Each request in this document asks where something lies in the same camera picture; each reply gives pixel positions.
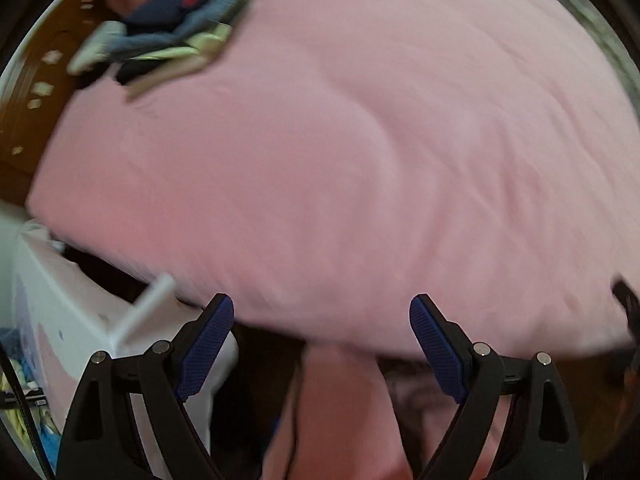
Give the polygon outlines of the red and navy jacket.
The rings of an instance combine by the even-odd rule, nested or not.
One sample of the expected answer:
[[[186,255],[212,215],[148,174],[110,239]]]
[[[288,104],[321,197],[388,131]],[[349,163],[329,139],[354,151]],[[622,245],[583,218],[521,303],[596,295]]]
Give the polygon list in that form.
[[[122,19],[127,36],[173,32],[208,0],[148,0]]]

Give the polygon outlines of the white storage box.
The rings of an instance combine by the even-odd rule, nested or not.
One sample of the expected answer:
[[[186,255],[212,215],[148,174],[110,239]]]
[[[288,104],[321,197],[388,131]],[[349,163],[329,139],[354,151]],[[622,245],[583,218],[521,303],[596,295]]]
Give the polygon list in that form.
[[[207,307],[192,307],[175,294],[175,281],[162,275],[134,301],[100,287],[64,256],[64,247],[37,223],[18,234],[12,307],[23,350],[63,435],[70,406],[94,352],[112,358],[138,356],[154,342],[171,340]],[[209,393],[220,385],[233,358],[230,332],[200,392],[184,408],[208,452]],[[160,456],[140,394],[130,396],[138,433],[153,479],[173,479]]]

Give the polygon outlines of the pink fleece blanket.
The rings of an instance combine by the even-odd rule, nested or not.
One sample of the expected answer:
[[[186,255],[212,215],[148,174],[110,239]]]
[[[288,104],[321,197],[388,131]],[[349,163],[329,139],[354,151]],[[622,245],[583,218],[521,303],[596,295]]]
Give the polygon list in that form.
[[[508,356],[630,343],[639,126],[556,0],[254,0],[201,73],[78,92],[27,207],[308,339],[415,356],[424,293]]]

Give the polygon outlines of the brown wooden headboard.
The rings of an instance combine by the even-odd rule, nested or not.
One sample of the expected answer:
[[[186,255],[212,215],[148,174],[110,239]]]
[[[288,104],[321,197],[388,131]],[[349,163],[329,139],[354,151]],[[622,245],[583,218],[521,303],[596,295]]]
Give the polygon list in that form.
[[[25,39],[1,87],[1,199],[26,202],[44,150],[77,78],[66,66],[108,17],[102,0],[61,0]]]

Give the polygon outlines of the folded blue denim garment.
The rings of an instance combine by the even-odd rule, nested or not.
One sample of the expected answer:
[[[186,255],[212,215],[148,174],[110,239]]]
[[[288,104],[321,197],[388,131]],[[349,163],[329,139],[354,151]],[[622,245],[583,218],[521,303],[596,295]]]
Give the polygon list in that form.
[[[107,45],[108,58],[128,58],[166,48],[219,24],[229,25],[250,0],[148,0],[122,19],[125,32]]]

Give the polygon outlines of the folded cream garment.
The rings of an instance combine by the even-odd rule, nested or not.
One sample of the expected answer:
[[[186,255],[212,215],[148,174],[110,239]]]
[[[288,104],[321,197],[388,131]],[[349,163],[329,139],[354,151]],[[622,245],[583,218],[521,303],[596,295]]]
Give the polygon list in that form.
[[[80,76],[99,64],[116,63],[111,47],[117,39],[132,39],[125,32],[126,27],[121,22],[107,21],[99,25],[75,52],[66,72],[70,76]],[[212,29],[198,32],[181,46],[125,58],[120,64],[122,67],[130,64],[125,75],[126,99],[133,101],[168,81],[204,70],[224,50],[232,32],[231,25],[219,23]]]

